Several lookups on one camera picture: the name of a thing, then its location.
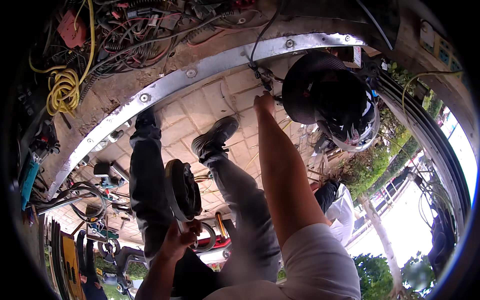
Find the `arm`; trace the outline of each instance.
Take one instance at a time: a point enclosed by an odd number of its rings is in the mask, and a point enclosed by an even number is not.
[[[328,220],[320,209],[295,146],[276,123],[273,97],[254,102],[258,119],[260,168],[265,196],[280,247],[298,230]]]
[[[202,224],[196,219],[189,222],[188,226],[190,231],[179,234],[177,221],[175,219],[172,221],[162,247],[155,256],[135,299],[170,299],[175,265],[183,257],[187,247],[192,245],[196,241],[196,236],[202,232]]]

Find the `tire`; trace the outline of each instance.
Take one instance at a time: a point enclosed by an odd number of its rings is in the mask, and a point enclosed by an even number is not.
[[[202,222],[202,227],[206,231],[208,231],[208,233],[210,234],[210,241],[206,246],[195,248],[194,250],[197,251],[197,252],[206,252],[206,251],[211,250],[213,248],[213,246],[215,246],[216,234],[215,234],[215,231],[213,230],[213,228],[211,228],[210,225],[208,225],[207,223],[204,223],[204,222]]]
[[[109,241],[113,242],[113,246],[115,247],[114,254],[117,255],[120,253],[120,242],[117,239],[109,239]],[[96,242],[96,247],[98,251],[102,254],[102,257],[106,257],[108,252],[104,249],[104,244],[101,242]]]

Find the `shoe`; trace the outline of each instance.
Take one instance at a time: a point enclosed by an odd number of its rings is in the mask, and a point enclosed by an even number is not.
[[[200,163],[214,154],[227,152],[228,149],[222,147],[238,127],[239,123],[234,117],[224,117],[215,122],[207,133],[196,137],[192,142],[192,151],[197,154]]]
[[[148,125],[156,126],[156,124],[157,121],[155,118],[154,107],[151,106],[137,115],[137,121],[135,121],[135,129],[139,129],[140,127]]]

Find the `paved ground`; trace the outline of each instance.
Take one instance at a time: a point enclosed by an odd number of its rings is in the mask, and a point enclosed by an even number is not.
[[[271,63],[271,70],[276,76],[284,78],[289,67],[299,57],[297,55],[275,61]],[[206,174],[208,169],[198,162],[198,158],[190,149],[192,140],[208,131],[216,120],[233,115],[239,120],[240,127],[227,141],[227,147],[230,149],[229,159],[241,168],[245,168],[258,152],[258,124],[252,106],[254,97],[261,95],[263,91],[261,81],[254,77],[253,72],[248,67],[244,66],[214,76],[197,87],[189,87],[181,92],[182,95],[167,99],[162,104],[157,105],[156,114],[162,120],[161,141],[164,162],[167,163],[173,158],[178,158],[183,162],[190,163],[195,175]],[[275,83],[272,92],[279,95],[281,85]],[[282,106],[276,106],[275,119],[281,127],[284,127],[290,121]],[[128,173],[130,155],[132,154],[129,138],[133,134],[134,128],[133,126],[127,128],[123,125],[121,129],[126,132],[121,139],[100,152],[90,154],[92,165],[99,161],[117,161]],[[285,130],[292,142],[297,145],[306,165],[309,163],[312,165],[314,161],[311,159],[312,143],[316,141],[318,135],[317,132],[312,132],[314,129],[314,125],[304,126],[294,122]],[[256,178],[259,187],[262,188],[258,158],[249,165],[246,171]],[[75,181],[81,180],[88,180],[93,183],[99,182],[94,178],[93,168],[90,166],[81,167],[76,172]],[[209,193],[202,194],[204,211],[199,219],[211,219],[218,210],[224,214],[230,212],[220,192],[213,192],[217,190],[215,183],[211,181],[200,183],[200,190]],[[129,194],[129,186],[124,185],[118,188],[116,192]],[[88,200],[82,200],[76,205],[84,210],[88,203]],[[109,209],[109,226],[119,229],[120,217],[123,215],[114,217],[112,213]],[[49,215],[59,221],[62,230],[68,233],[72,232],[80,223],[69,206],[52,211]],[[123,230],[120,231],[120,241],[122,245],[133,247],[143,244],[135,220],[125,224]]]

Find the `hand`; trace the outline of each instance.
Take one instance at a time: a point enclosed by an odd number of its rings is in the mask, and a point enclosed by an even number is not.
[[[265,111],[267,111],[269,114],[273,114],[275,109],[275,101],[272,95],[270,95],[269,92],[264,91],[263,96],[255,96],[255,100],[253,101],[253,109],[257,114]]]
[[[189,231],[180,234],[177,220],[173,219],[157,254],[160,259],[176,263],[183,257],[187,247],[197,240],[197,236],[200,236],[202,223],[199,220],[194,219],[192,222],[183,224]]]

